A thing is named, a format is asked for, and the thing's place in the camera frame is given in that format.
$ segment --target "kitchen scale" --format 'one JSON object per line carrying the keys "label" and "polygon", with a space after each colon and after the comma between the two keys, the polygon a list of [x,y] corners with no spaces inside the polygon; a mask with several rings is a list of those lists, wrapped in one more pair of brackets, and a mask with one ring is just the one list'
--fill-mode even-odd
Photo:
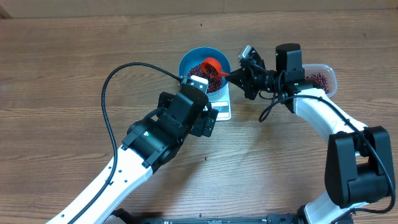
{"label": "kitchen scale", "polygon": [[[182,78],[186,75],[191,68],[199,65],[204,59],[212,57],[215,58],[222,67],[222,72],[229,73],[232,71],[231,64],[227,57],[217,49],[212,47],[199,47],[189,51],[181,59],[180,66],[178,68],[178,75]],[[228,82],[223,78],[223,84],[221,89],[206,94],[211,103],[213,109],[218,110],[217,121],[229,121],[231,119],[231,100],[229,98],[229,85]]]}

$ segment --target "clear plastic container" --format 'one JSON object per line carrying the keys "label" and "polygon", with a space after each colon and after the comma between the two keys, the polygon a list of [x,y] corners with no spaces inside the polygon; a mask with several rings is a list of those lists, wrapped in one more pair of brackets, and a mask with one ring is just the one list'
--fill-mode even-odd
{"label": "clear plastic container", "polygon": [[337,91],[337,79],[335,71],[329,66],[324,64],[303,64],[305,76],[321,73],[328,80],[329,93],[326,94],[331,98]]}

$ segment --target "wood grain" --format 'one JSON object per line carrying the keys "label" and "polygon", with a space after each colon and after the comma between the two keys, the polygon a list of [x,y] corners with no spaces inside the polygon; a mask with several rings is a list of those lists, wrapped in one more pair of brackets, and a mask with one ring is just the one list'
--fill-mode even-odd
{"label": "wood grain", "polygon": [[396,0],[0,0],[13,18],[395,9]]}
{"label": "wood grain", "polygon": [[[190,49],[222,50],[233,69],[251,44],[275,67],[274,48],[302,45],[304,63],[335,69],[333,101],[369,126],[388,129],[396,171],[398,11],[267,12],[0,21],[0,223],[43,223],[65,208],[112,156],[100,93],[126,62],[176,73]],[[149,68],[127,68],[107,90],[117,141],[177,83]],[[121,207],[166,218],[254,217],[295,212],[324,189],[326,144],[302,119],[230,89],[233,118],[211,138],[189,136]],[[388,199],[377,203],[386,206]],[[359,213],[358,223],[395,223]]]}

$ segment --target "black cable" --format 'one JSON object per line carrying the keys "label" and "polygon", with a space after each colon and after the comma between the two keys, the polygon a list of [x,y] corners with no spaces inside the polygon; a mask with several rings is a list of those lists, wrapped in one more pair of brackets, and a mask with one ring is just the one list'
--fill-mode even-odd
{"label": "black cable", "polygon": [[[274,104],[275,96],[276,96],[276,91],[274,91],[274,95],[272,96],[271,105]],[[269,108],[269,110],[267,110],[267,111],[264,110],[264,111],[260,114],[259,122],[261,123],[261,122],[265,121],[265,120],[267,119],[269,113],[271,113],[271,108]]]}
{"label": "black cable", "polygon": [[[278,86],[278,93],[280,93],[280,79],[281,79],[282,74],[283,74],[284,72],[286,72],[286,71],[283,70],[283,71],[281,71],[281,72],[279,73],[279,77],[278,77],[278,82],[277,82],[277,83],[275,83],[274,78],[271,77],[271,78],[272,78],[272,82],[274,83],[274,95],[272,96],[271,104],[273,104],[274,101],[275,101],[276,86]],[[271,109],[272,109],[272,108],[270,108],[270,109],[267,110],[267,111],[264,110],[264,111],[260,114],[260,117],[259,117],[259,122],[260,122],[260,123],[263,122],[263,121],[265,121],[265,120],[267,119],[268,115],[271,113]]]}
{"label": "black cable", "polygon": [[105,108],[105,91],[106,91],[106,87],[108,86],[109,81],[111,80],[111,78],[113,77],[114,74],[116,74],[116,72],[118,72],[119,70],[126,68],[126,67],[130,67],[130,66],[135,66],[135,65],[140,65],[140,66],[145,66],[145,67],[149,67],[149,68],[153,68],[155,70],[158,70],[160,72],[163,72],[164,74],[178,80],[178,81],[182,81],[181,78],[171,74],[170,72],[161,69],[159,67],[156,67],[155,65],[151,65],[148,63],[142,63],[142,62],[131,62],[131,63],[127,63],[124,65],[119,66],[118,68],[115,68],[106,78],[105,82],[104,82],[104,86],[102,87],[102,93],[101,93],[101,108],[102,108],[102,114],[104,116],[104,120],[105,120],[105,124],[106,124],[106,128],[108,129],[108,133],[109,136],[111,138],[111,142],[112,142],[112,147],[113,147],[113,166],[112,166],[112,170],[111,173],[109,174],[109,177],[106,179],[105,184],[102,186],[102,188],[98,191],[98,193],[93,197],[93,199],[90,200],[90,202],[88,202],[88,204],[82,209],[80,210],[79,213],[77,213],[77,215],[75,215],[75,217],[73,217],[68,224],[72,224],[74,223],[76,220],[78,220],[82,214],[84,214],[88,208],[90,208],[90,206],[92,206],[94,204],[94,202],[100,197],[100,195],[104,192],[105,188],[108,186],[108,184],[111,182],[113,175],[116,171],[116,165],[118,164],[118,147],[116,145],[116,141],[114,139],[114,135],[112,132],[112,128],[111,128],[111,124],[109,123],[109,119],[108,119],[108,115],[106,114],[106,108]]}
{"label": "black cable", "polygon": [[341,114],[341,112],[333,104],[331,104],[327,100],[324,100],[322,97],[316,97],[316,96],[311,96],[311,95],[294,95],[294,96],[289,96],[284,99],[278,100],[275,103],[272,103],[264,110],[263,113],[265,113],[265,111],[270,111],[271,108],[274,107],[275,105],[277,105],[278,103],[282,103],[284,101],[291,100],[294,98],[310,98],[310,99],[314,99],[314,100],[319,100],[322,103],[328,105],[361,138],[362,142],[364,142],[365,145],[369,148],[370,153],[377,160],[377,163],[381,166],[381,169],[383,170],[383,172],[386,174],[386,177],[387,177],[387,184],[388,184],[389,191],[391,193],[391,201],[387,208],[385,208],[383,210],[373,210],[373,209],[368,209],[368,208],[351,208],[351,209],[347,210],[344,214],[342,214],[340,217],[338,217],[336,220],[333,220],[332,223],[338,222],[338,220],[345,217],[347,214],[349,214],[351,212],[368,212],[368,213],[376,213],[376,214],[390,212],[396,202],[396,192],[395,192],[394,186],[392,184],[391,178],[390,178],[389,174],[387,173],[386,167],[384,167],[384,164],[380,160],[380,157],[377,155],[377,153],[374,150],[371,143],[363,136],[363,134],[353,124],[351,124],[349,119],[345,118],[344,115]]}
{"label": "black cable", "polygon": [[164,107],[154,109],[153,111],[149,112],[149,114],[145,115],[143,120],[149,119],[155,115],[159,115],[164,109]]}
{"label": "black cable", "polygon": [[251,77],[253,78],[253,80],[255,80],[256,78],[254,76],[253,69],[251,67],[249,67],[249,66],[248,66],[248,69],[250,70]]}
{"label": "black cable", "polygon": [[269,71],[267,71],[265,68],[261,67],[260,65],[258,65],[258,64],[256,64],[256,63],[250,64],[250,65],[252,65],[252,66],[254,66],[254,67],[256,67],[256,68],[262,70],[262,71],[265,72],[265,73],[269,73]]}
{"label": "black cable", "polygon": [[263,96],[261,95],[261,93],[262,93],[262,91],[259,92],[259,96],[260,96],[261,99],[272,100],[272,98],[263,97]]}

